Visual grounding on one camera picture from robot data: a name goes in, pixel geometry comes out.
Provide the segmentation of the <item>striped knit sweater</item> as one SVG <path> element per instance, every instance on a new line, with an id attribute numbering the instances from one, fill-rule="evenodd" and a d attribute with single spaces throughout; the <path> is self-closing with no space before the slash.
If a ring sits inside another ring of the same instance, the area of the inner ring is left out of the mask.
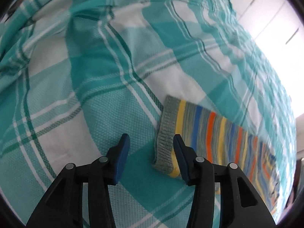
<path id="1" fill-rule="evenodd" d="M 274 153 L 264 141 L 224 116 L 167 96 L 156 136 L 154 167 L 172 178 L 180 176 L 173 148 L 175 134 L 211 163 L 238 164 L 271 214 L 276 212 L 280 180 Z"/>

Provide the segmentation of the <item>teal plaid bedspread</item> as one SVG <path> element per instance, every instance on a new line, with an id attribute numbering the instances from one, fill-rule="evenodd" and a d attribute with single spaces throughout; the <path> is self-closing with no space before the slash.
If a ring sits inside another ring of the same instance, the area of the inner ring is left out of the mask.
<path id="1" fill-rule="evenodd" d="M 264 141 L 292 189 L 296 129 L 275 70 L 231 0 L 21 0 L 1 19 L 1 195 L 26 223 L 67 163 L 130 136 L 109 188 L 117 227 L 185 227 L 194 188 L 154 167 L 167 96 Z"/>

